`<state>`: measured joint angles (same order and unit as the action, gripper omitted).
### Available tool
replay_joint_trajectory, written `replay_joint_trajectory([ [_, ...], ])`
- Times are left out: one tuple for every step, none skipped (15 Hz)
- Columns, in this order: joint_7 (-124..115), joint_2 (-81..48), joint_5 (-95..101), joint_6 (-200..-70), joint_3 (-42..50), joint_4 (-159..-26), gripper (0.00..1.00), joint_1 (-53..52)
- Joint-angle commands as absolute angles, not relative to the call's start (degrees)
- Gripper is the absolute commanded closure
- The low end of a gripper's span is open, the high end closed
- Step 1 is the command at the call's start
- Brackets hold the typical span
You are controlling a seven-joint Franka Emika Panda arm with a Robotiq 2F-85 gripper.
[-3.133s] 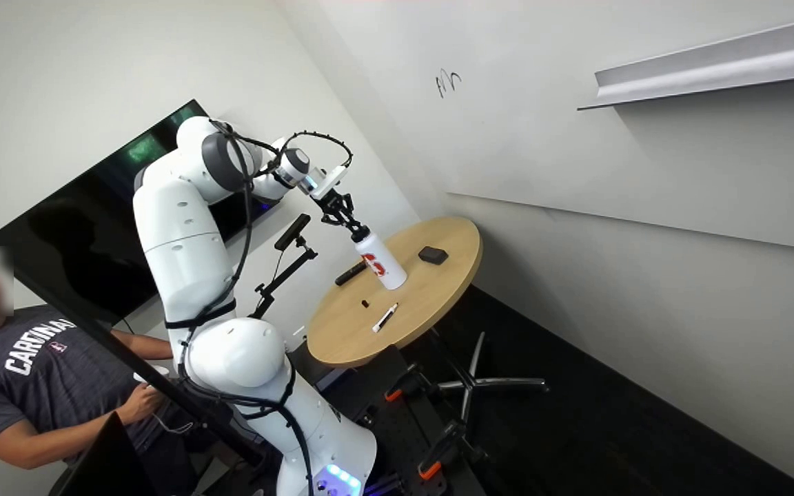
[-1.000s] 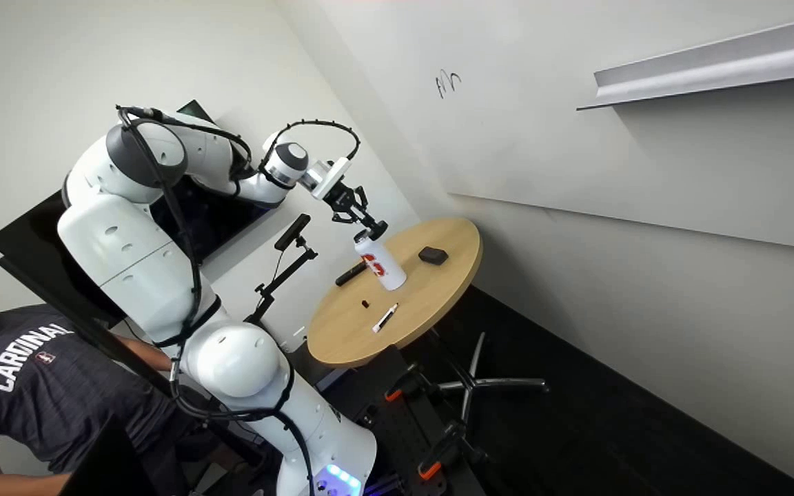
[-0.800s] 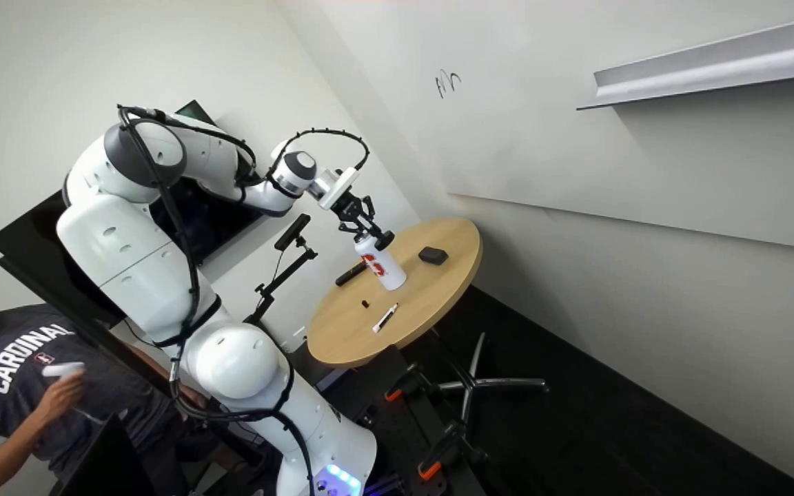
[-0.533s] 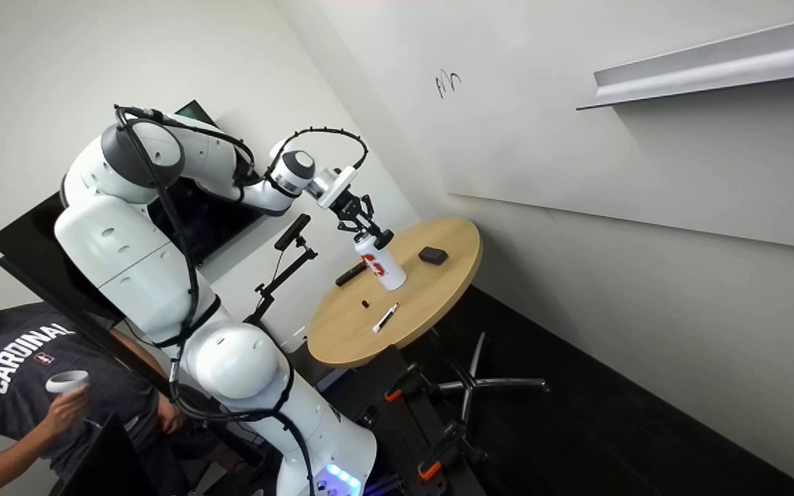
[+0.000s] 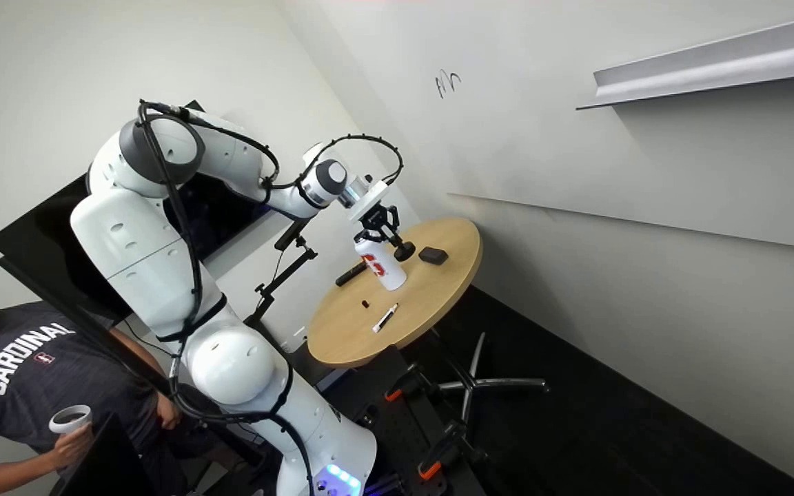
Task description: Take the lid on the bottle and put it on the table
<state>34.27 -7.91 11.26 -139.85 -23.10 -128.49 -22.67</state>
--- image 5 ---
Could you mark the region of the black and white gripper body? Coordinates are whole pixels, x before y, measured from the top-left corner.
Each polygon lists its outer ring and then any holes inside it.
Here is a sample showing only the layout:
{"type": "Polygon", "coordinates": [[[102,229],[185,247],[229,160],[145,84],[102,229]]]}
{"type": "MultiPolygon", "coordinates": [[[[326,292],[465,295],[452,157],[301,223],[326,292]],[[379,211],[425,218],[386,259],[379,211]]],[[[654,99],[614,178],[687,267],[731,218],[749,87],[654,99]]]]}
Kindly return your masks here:
{"type": "Polygon", "coordinates": [[[372,229],[382,229],[389,219],[399,219],[396,208],[382,204],[386,190],[386,182],[367,186],[352,204],[349,218],[370,223],[372,229]]]}

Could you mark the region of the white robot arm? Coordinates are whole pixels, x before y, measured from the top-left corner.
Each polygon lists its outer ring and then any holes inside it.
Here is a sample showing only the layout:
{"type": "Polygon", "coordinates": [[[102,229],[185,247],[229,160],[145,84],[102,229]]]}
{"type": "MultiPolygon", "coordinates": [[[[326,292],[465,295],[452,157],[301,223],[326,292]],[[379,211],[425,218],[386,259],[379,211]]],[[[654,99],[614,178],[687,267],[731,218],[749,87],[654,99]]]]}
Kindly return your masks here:
{"type": "Polygon", "coordinates": [[[235,425],[280,453],[276,496],[363,496],[378,438],[341,416],[293,364],[226,302],[188,244],[175,190],[196,177],[293,219],[327,204],[361,208],[357,178],[317,157],[288,182],[262,167],[272,153],[196,108],[144,102],[88,167],[88,194],[71,230],[131,314],[179,353],[179,368],[210,398],[210,425],[235,425]]]}

